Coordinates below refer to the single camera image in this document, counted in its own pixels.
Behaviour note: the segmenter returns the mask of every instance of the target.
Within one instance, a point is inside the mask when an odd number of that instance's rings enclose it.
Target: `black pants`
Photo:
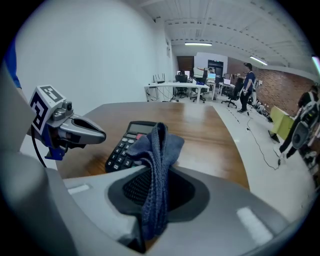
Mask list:
[[[244,95],[243,91],[241,92],[240,101],[241,101],[241,104],[242,104],[242,110],[243,111],[247,110],[247,103],[248,103],[248,100],[249,100],[249,97],[250,97],[251,94],[252,94],[251,90],[248,90],[246,92],[246,95]]]
[[[296,129],[296,127],[297,127],[299,122],[300,122],[300,117],[297,117],[294,120],[293,125],[292,125],[292,127],[291,127],[291,129],[289,131],[289,134],[286,137],[284,143],[279,148],[281,153],[284,152],[287,149],[287,147],[289,147],[289,145],[290,145],[290,143],[292,141],[292,135],[294,134],[294,131],[295,131],[295,129]],[[289,152],[286,154],[286,158],[291,157],[296,151],[297,151],[297,149],[295,149],[294,147],[291,147]]]

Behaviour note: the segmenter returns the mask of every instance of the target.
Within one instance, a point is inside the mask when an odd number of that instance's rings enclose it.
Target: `calculator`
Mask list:
[[[128,155],[127,150],[138,140],[142,135],[151,133],[156,122],[149,121],[132,121],[129,123],[125,134],[122,136],[118,145],[105,162],[105,172],[112,173],[121,171],[141,164],[140,161],[133,161]]]

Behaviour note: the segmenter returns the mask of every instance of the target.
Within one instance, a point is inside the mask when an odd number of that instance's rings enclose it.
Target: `black mesh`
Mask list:
[[[126,198],[136,205],[143,206],[151,185],[151,169],[131,179],[123,187]],[[169,170],[168,172],[168,211],[172,211],[188,201],[195,195],[195,187],[180,175]]]

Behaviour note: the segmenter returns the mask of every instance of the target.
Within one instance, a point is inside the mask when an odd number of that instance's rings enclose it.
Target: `denim rag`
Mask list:
[[[161,235],[168,223],[168,171],[185,140],[168,133],[165,124],[157,123],[151,133],[141,136],[126,152],[133,160],[151,167],[151,184],[142,206],[142,235],[150,240]]]

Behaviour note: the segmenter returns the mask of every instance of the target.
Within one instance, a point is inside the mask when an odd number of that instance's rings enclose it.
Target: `calculator display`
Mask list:
[[[141,134],[149,134],[151,133],[152,129],[153,126],[133,123],[130,125],[129,131]]]

